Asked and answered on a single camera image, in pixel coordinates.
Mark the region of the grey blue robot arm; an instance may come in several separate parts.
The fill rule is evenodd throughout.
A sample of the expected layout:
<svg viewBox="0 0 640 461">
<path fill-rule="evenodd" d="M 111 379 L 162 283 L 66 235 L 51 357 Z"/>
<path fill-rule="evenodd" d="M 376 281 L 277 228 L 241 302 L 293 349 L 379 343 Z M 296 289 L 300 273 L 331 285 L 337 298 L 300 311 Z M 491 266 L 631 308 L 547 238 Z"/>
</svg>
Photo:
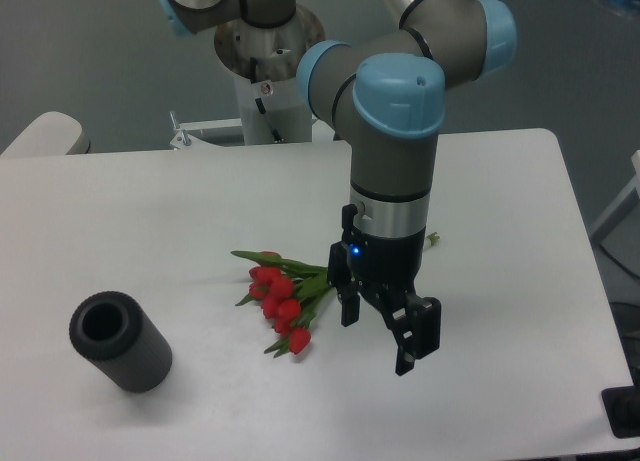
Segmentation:
<svg viewBox="0 0 640 461">
<path fill-rule="evenodd" d="M 517 31 L 499 0 L 385 0 L 397 29 L 362 46 L 329 41 L 297 0 L 159 0 L 175 33 L 213 30 L 234 76 L 248 145 L 307 142 L 326 123 L 352 150 L 343 234 L 328 281 L 341 322 L 382 316 L 404 375 L 440 344 L 441 305 L 416 294 L 448 88 L 509 64 Z"/>
</svg>

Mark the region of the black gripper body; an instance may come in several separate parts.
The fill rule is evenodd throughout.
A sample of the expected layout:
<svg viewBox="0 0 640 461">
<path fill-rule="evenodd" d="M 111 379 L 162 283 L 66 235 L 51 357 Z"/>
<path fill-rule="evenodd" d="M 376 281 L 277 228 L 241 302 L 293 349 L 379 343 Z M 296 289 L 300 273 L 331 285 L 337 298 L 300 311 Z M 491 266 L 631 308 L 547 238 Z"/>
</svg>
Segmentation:
<svg viewBox="0 0 640 461">
<path fill-rule="evenodd" d="M 390 293 L 415 293 L 414 280 L 422 258 L 425 232 L 401 238 L 383 238 L 355 226 L 358 208 L 342 207 L 341 240 L 330 247 L 327 281 L 336 290 L 355 281 L 360 299 L 381 313 Z"/>
</svg>

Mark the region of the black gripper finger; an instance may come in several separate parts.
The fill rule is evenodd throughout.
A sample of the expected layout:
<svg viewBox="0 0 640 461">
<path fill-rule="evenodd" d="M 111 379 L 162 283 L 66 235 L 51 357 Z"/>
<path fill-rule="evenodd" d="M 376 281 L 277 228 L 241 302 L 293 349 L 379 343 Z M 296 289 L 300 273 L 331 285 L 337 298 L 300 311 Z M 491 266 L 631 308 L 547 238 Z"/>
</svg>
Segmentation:
<svg viewBox="0 0 640 461">
<path fill-rule="evenodd" d="M 442 306 L 437 298 L 408 291 L 390 293 L 381 305 L 381 314 L 397 344 L 398 376 L 411 371 L 416 360 L 439 349 Z"/>
<path fill-rule="evenodd" d="M 359 320 L 360 296 L 358 286 L 355 281 L 339 286 L 337 297 L 341 304 L 341 325 L 351 326 Z"/>
</svg>

